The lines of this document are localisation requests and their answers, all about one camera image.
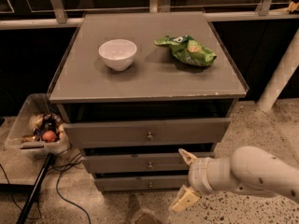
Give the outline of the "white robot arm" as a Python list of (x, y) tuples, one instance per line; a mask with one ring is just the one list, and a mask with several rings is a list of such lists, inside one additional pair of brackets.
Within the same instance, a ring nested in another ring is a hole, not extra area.
[(299, 169), (258, 147), (240, 147), (226, 158), (198, 158), (181, 148), (189, 166), (188, 183), (180, 188), (170, 210), (180, 212), (201, 197), (228, 191), (257, 197), (284, 196), (299, 203)]

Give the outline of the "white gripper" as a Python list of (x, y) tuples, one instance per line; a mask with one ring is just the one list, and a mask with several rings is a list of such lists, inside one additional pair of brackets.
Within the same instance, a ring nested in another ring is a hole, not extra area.
[(212, 158), (198, 159), (191, 152), (183, 148), (180, 148), (178, 152), (185, 163), (190, 166), (188, 180), (191, 186), (187, 187), (183, 185), (179, 189), (177, 197), (169, 206), (169, 210), (173, 212), (181, 212), (187, 207), (192, 206), (200, 200), (201, 195), (218, 193), (218, 191), (211, 186), (208, 170), (213, 167), (218, 167), (219, 161)]

